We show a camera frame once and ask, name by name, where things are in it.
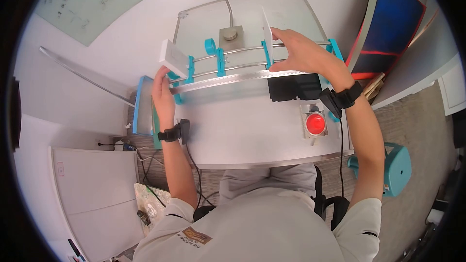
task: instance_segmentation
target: white card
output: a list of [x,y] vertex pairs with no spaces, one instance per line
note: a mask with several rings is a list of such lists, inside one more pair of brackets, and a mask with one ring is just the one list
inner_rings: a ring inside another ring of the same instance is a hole
[[270,25],[268,24],[267,17],[265,15],[264,7],[262,8],[262,21],[264,24],[264,39],[265,39],[265,46],[267,47],[268,57],[270,61],[273,62],[273,50],[272,50],[272,30],[270,29]]
[[165,65],[179,77],[187,78],[187,75],[189,74],[188,56],[184,55],[169,39],[162,42],[159,63]]

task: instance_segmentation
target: person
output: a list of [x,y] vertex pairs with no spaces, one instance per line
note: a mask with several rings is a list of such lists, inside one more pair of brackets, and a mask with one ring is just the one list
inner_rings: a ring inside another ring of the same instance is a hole
[[[288,59],[273,64],[271,72],[319,73],[336,92],[355,83],[343,61],[300,33],[272,28],[272,34],[285,44]],[[161,131],[174,126],[168,71],[157,72],[152,92]],[[137,246],[134,261],[371,261],[379,249],[384,144],[363,95],[346,109],[346,118],[359,173],[348,211],[333,232],[314,212],[312,163],[227,170],[220,205],[193,222],[198,200],[191,166],[178,141],[162,141],[172,199]]]

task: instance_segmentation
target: wrist strap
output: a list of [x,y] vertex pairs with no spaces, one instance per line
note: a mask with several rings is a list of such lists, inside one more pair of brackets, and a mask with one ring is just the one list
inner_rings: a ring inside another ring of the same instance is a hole
[[345,89],[339,93],[336,93],[335,90],[330,91],[329,88],[325,88],[319,94],[319,99],[336,118],[341,119],[343,116],[341,110],[353,106],[354,101],[362,92],[363,88],[356,81],[350,89]]
[[165,141],[165,142],[174,142],[178,140],[181,137],[180,130],[179,130],[179,125],[175,125],[174,128],[167,129],[164,132],[159,132],[157,134],[157,137],[160,141]]
[[354,105],[354,101],[363,93],[359,82],[355,82],[350,89],[345,89],[335,94],[335,103],[338,108],[348,108]]

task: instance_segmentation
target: forearm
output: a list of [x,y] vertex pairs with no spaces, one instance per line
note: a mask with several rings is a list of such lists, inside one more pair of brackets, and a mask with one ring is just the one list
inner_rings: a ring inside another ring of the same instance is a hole
[[196,208],[197,193],[194,177],[180,143],[178,141],[168,143],[162,141],[162,149],[170,194],[172,197],[186,201]]
[[[336,92],[349,89],[355,83],[344,64],[333,69],[327,79]],[[382,198],[385,154],[382,132],[367,99],[359,96],[345,112],[359,165],[358,181],[350,203],[352,207],[366,198]]]
[[[355,81],[346,66],[335,67],[328,76],[336,92],[350,89]],[[359,96],[352,107],[345,110],[346,120],[358,160],[383,161],[385,159],[382,132],[376,115],[367,99]]]

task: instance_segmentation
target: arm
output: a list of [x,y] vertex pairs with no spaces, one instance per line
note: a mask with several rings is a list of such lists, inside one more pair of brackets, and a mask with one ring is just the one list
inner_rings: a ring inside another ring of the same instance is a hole
[[[355,83],[344,62],[319,47],[300,33],[272,28],[274,40],[280,39],[288,50],[288,59],[273,64],[271,72],[298,70],[318,73],[330,81],[336,92],[349,89]],[[362,95],[346,109],[351,139],[358,155],[358,180],[350,206],[375,197],[382,199],[384,145],[382,132],[369,102]]]
[[[165,77],[170,70],[162,66],[155,75],[152,99],[160,121],[160,131],[174,127],[175,102],[169,90],[168,79]],[[178,141],[162,141],[164,152],[165,172],[168,189],[174,198],[189,203],[193,208],[197,206],[197,193],[192,169],[186,159]]]

